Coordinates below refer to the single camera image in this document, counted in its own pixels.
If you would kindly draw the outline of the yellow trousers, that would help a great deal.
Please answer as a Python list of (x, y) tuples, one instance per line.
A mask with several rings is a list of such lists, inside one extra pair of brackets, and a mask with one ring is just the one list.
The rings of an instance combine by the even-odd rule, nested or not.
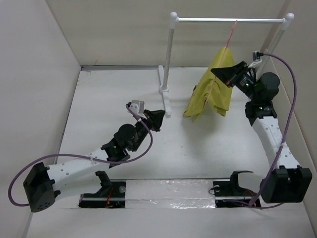
[[(217, 114), (223, 117), (226, 116), (227, 111), (229, 111), (232, 88), (225, 86), (213, 73), (211, 73), (212, 68), (231, 67), (234, 65), (233, 54), (231, 50), (227, 48), (222, 66), (218, 67), (223, 51), (224, 47), (217, 52), (199, 83), (194, 87), (189, 104), (183, 113), (185, 118), (194, 116), (195, 119), (198, 119), (207, 105), (211, 106)], [(215, 81), (215, 84), (208, 104), (205, 105), (213, 81)]]

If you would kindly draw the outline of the pink wire hanger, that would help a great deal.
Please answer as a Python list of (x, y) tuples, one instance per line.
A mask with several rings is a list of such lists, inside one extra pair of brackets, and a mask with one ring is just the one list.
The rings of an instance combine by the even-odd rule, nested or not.
[[(229, 45), (229, 43), (230, 43), (230, 40), (231, 40), (232, 34), (233, 34), (233, 32), (234, 32), (234, 30), (235, 30), (235, 28), (236, 28), (236, 25), (237, 25), (237, 20), (236, 20), (236, 21), (234, 22), (234, 24), (232, 25), (232, 28), (231, 28), (229, 37), (228, 37), (228, 39), (227, 39), (227, 41), (226, 41), (226, 45), (225, 45), (225, 47), (224, 47), (224, 51), (223, 51), (223, 53), (222, 53), (221, 60), (220, 60), (220, 63), (219, 63), (219, 65), (218, 65), (218, 67), (222, 66), (222, 62), (223, 62), (224, 55), (225, 55), (225, 53), (226, 53), (226, 50), (227, 50), (227, 48), (228, 48), (228, 45)], [(210, 95), (211, 95), (211, 92), (212, 92), (212, 89), (213, 89), (214, 84), (215, 84), (215, 81), (213, 81), (212, 84), (211, 84), (211, 88), (210, 88), (210, 91), (209, 91), (209, 93), (208, 93), (207, 100), (205, 101), (205, 105), (208, 104), (208, 101), (209, 101), (209, 98), (210, 98)]]

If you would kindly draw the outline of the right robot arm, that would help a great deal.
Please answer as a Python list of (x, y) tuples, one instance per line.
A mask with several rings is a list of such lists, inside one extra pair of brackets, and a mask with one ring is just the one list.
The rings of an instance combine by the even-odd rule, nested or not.
[(232, 67), (212, 68), (211, 72), (226, 86), (237, 87), (249, 101), (245, 115), (257, 133), (268, 161), (271, 164), (268, 178), (260, 183), (265, 203), (300, 203), (312, 180), (308, 168), (302, 168), (285, 142), (280, 131), (273, 98), (279, 92), (280, 79), (272, 72), (259, 79), (252, 68), (242, 61)]

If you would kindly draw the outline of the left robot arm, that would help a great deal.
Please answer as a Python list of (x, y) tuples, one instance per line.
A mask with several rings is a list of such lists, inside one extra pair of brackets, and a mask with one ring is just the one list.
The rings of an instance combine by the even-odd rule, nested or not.
[(88, 156), (73, 155), (73, 160), (45, 166), (43, 162), (32, 165), (23, 187), (31, 212), (41, 212), (52, 206), (57, 200), (73, 194), (85, 193), (83, 182), (79, 178), (94, 173), (98, 180), (93, 185), (93, 191), (98, 196), (106, 196), (113, 185), (102, 168), (108, 164), (110, 168), (131, 163), (147, 154), (131, 158), (129, 152), (138, 150), (146, 136), (152, 137), (152, 132), (159, 132), (164, 110), (143, 110), (142, 113), (132, 112), (136, 124), (124, 124), (114, 134), (110, 142)]

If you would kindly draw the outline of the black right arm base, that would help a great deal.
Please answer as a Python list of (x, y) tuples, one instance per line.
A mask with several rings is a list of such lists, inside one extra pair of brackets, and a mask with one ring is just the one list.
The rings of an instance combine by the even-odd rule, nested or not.
[(252, 171), (234, 171), (229, 178), (214, 180), (209, 194), (214, 196), (216, 208), (249, 207), (262, 180)]

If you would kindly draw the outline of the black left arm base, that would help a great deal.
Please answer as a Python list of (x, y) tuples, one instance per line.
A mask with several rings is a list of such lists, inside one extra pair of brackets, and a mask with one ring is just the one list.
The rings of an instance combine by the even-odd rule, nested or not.
[(106, 172), (97, 171), (95, 175), (100, 179), (101, 188), (96, 193), (80, 195), (80, 208), (125, 208), (126, 180), (110, 180)]

